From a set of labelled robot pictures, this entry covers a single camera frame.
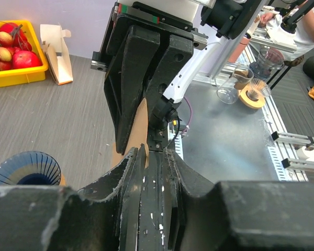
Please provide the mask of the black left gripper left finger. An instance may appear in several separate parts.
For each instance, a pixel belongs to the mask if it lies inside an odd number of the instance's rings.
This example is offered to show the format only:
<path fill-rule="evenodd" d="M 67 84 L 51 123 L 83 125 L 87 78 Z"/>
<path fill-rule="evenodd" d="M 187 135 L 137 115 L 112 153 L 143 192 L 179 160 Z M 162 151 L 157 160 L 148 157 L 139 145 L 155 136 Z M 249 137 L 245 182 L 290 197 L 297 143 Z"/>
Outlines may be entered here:
<path fill-rule="evenodd" d="M 40 174 L 29 184 L 0 181 L 0 250 L 136 250 L 145 159 L 134 147 L 79 190 Z"/>

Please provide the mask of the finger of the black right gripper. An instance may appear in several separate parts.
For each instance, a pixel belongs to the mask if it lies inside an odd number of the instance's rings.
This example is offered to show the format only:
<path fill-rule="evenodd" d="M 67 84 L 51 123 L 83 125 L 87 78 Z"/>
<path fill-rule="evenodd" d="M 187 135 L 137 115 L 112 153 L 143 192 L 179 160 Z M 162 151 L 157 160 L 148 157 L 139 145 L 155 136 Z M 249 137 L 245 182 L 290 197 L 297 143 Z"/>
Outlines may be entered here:
<path fill-rule="evenodd" d="M 148 80 L 145 98 L 148 112 L 152 112 L 163 92 L 162 87 L 167 88 L 178 72 L 183 68 L 193 55 L 193 43 L 183 37 L 171 35 L 169 44 L 156 65 L 153 75 Z"/>
<path fill-rule="evenodd" d="M 129 27 L 105 77 L 104 92 L 115 129 L 116 152 L 125 153 L 143 92 L 147 69 L 160 46 L 160 34 Z"/>

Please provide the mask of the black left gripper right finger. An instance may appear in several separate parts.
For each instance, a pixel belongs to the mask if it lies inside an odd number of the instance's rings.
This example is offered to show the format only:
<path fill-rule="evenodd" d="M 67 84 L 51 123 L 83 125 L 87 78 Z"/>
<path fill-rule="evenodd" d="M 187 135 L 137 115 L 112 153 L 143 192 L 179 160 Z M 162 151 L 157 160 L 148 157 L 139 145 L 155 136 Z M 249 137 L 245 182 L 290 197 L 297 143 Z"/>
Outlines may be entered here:
<path fill-rule="evenodd" d="M 169 149 L 163 167 L 169 250 L 314 250 L 314 183 L 213 184 Z"/>

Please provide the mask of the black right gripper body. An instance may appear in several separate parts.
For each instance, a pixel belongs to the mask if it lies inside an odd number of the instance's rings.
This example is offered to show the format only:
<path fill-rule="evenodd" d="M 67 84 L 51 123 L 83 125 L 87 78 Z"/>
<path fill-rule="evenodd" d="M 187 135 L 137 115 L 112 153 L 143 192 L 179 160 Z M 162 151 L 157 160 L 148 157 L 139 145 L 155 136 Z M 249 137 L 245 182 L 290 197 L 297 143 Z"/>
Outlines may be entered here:
<path fill-rule="evenodd" d="M 116 1 L 102 46 L 93 52 L 91 68 L 107 71 L 131 26 L 141 27 L 147 33 L 179 36 L 192 41 L 195 49 L 203 50 L 208 37 L 193 26 L 199 5 L 196 1 Z"/>

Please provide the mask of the wooden ring dripper holder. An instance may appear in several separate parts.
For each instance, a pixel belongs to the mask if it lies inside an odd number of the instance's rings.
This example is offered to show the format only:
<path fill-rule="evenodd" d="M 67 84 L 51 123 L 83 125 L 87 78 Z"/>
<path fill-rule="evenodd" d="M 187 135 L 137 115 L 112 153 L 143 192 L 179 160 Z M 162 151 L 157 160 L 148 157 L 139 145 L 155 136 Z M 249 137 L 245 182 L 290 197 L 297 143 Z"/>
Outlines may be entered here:
<path fill-rule="evenodd" d="M 66 181 L 65 181 L 65 177 L 63 174 L 61 174 L 61 178 L 60 178 L 60 186 L 66 186 Z"/>

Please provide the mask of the brown paper coffee filter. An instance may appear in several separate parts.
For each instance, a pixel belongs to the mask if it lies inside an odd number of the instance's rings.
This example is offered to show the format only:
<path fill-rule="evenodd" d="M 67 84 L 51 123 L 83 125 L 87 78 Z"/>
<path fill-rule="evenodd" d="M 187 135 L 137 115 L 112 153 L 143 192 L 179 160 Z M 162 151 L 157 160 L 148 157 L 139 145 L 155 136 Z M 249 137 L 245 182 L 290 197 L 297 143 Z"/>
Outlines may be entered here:
<path fill-rule="evenodd" d="M 148 107 L 147 100 L 143 98 L 140 105 L 138 106 L 132 129 L 129 135 L 128 144 L 125 149 L 125 154 L 132 147 L 140 148 L 141 144 L 144 145 L 146 160 L 145 160 L 145 168 L 148 167 L 149 163 L 149 147 L 147 144 L 147 136 L 148 136 Z"/>

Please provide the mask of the blue ribbed glass dripper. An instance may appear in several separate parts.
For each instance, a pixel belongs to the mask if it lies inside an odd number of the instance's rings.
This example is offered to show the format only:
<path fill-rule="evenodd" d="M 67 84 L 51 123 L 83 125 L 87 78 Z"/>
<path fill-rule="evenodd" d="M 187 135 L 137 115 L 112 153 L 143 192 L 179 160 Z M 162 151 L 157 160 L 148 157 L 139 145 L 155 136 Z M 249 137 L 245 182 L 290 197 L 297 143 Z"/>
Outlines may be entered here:
<path fill-rule="evenodd" d="M 59 185 L 62 180 L 58 162 L 49 154 L 26 151 L 0 164 L 0 185 Z"/>

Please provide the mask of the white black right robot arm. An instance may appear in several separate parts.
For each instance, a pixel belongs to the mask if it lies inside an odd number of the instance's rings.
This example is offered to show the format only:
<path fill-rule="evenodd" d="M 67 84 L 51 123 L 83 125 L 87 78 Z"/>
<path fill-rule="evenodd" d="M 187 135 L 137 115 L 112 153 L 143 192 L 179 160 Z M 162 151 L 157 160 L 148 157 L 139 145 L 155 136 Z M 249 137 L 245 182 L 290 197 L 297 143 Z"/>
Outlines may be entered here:
<path fill-rule="evenodd" d="M 262 1 L 116 1 L 91 67 L 105 73 L 104 92 L 118 154 L 134 141 L 153 151 L 166 146 L 167 124 L 201 67 L 218 64 L 262 8 Z M 133 137 L 139 106 L 146 112 Z"/>

